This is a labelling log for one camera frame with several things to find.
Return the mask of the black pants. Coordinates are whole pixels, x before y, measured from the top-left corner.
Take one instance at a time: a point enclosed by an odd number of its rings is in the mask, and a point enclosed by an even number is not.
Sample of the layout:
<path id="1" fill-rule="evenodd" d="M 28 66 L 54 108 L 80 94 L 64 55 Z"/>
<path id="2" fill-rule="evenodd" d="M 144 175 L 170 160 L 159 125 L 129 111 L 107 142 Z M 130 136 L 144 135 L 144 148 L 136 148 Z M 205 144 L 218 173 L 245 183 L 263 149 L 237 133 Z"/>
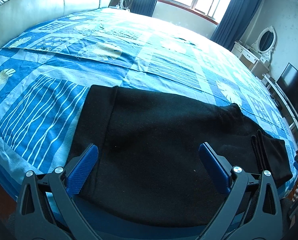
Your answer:
<path id="1" fill-rule="evenodd" d="M 97 146 L 79 195 L 108 213 L 154 226 L 201 226 L 224 199 L 199 159 L 204 142 L 246 172 L 269 170 L 278 187 L 292 178 L 285 142 L 237 104 L 118 86 L 90 87 L 68 157 Z"/>

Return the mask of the white tv cabinet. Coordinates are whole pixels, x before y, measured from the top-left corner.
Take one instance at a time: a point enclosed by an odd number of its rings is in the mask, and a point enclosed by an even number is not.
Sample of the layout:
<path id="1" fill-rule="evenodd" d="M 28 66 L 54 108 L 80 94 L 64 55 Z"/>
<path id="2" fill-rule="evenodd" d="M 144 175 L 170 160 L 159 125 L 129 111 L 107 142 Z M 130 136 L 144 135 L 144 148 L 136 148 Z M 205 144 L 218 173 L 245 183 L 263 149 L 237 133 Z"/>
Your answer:
<path id="1" fill-rule="evenodd" d="M 291 131 L 297 130 L 297 132 L 298 132 L 298 113 L 295 110 L 295 108 L 293 107 L 293 105 L 290 102 L 289 98 L 285 95 L 285 93 L 280 88 L 280 86 L 276 83 L 276 81 L 272 81 L 270 79 L 269 74 L 262 74 L 262 77 L 268 83 L 268 85 L 266 86 L 267 89 L 270 90 L 270 88 L 272 88 L 275 91 L 276 95 L 278 96 L 278 98 L 283 103 L 285 109 L 287 109 L 288 115 L 292 118 L 292 122 L 289 125 L 289 129 Z"/>

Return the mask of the black flat screen television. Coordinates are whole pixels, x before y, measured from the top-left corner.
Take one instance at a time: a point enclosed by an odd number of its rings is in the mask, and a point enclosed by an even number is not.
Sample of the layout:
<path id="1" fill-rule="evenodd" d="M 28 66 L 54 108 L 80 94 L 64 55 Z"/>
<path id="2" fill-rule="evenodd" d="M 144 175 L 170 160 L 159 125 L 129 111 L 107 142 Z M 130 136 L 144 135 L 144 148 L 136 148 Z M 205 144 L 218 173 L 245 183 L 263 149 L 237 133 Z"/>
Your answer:
<path id="1" fill-rule="evenodd" d="M 292 105 L 294 116 L 298 118 L 298 70 L 288 63 L 276 81 L 288 102 Z"/>

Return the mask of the white vanity dresser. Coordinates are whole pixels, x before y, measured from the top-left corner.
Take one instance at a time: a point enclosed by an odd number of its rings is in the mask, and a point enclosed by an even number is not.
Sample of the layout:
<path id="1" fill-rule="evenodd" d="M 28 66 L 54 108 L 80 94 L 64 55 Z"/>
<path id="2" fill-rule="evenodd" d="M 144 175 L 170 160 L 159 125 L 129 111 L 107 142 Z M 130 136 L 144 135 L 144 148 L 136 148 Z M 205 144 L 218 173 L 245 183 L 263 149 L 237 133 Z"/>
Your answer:
<path id="1" fill-rule="evenodd" d="M 231 52 L 260 80 L 263 78 L 263 75 L 269 73 L 269 61 L 251 48 L 235 41 Z"/>

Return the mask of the blue patterned bed sheet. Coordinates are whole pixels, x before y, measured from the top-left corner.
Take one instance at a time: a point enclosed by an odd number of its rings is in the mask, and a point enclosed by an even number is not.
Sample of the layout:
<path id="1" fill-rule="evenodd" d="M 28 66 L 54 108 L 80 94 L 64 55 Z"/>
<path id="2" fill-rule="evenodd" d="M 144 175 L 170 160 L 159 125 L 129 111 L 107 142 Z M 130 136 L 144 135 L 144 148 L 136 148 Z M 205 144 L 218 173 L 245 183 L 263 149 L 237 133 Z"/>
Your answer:
<path id="1" fill-rule="evenodd" d="M 0 49 L 0 170 L 17 200 L 26 172 L 51 173 L 72 159 L 75 129 L 93 85 L 176 94 L 218 107 L 235 103 L 267 134 L 283 140 L 292 172 L 289 181 L 276 186 L 284 237 L 289 227 L 284 195 L 294 179 L 295 150 L 268 90 L 235 55 L 209 39 L 109 8 L 39 23 Z M 108 213 L 79 194 L 73 201 L 100 239 L 198 239 L 210 222 L 142 224 Z M 229 232 L 239 226 L 252 194 L 244 193 Z"/>

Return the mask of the oval vanity mirror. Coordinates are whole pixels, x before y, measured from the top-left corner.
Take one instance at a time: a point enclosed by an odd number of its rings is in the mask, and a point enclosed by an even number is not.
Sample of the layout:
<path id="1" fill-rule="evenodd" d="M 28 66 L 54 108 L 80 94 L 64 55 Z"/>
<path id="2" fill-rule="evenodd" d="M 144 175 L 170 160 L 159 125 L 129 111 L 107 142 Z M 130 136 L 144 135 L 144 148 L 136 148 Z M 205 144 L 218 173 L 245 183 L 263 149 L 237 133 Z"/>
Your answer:
<path id="1" fill-rule="evenodd" d="M 261 31 L 256 41 L 251 45 L 251 48 L 268 62 L 271 62 L 276 41 L 277 34 L 274 27 L 271 25 Z"/>

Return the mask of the right blue curtain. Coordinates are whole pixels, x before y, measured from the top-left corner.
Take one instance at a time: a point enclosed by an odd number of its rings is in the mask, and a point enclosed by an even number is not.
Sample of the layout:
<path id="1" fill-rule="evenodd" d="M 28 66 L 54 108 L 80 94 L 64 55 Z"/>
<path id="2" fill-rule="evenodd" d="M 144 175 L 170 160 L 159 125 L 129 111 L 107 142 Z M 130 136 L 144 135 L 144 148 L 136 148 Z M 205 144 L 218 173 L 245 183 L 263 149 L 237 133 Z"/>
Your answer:
<path id="1" fill-rule="evenodd" d="M 257 12 L 262 0 L 231 0 L 210 40 L 232 50 Z"/>

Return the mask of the white box fan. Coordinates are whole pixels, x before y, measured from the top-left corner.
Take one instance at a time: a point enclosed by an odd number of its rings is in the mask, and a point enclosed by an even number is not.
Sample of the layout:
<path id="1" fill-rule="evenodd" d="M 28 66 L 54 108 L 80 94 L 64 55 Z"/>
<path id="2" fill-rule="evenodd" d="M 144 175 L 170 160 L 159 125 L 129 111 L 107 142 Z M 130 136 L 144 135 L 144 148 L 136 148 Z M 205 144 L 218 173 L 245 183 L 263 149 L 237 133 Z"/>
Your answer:
<path id="1" fill-rule="evenodd" d="M 133 0 L 120 0 L 118 3 L 118 8 L 123 10 L 129 10 Z"/>

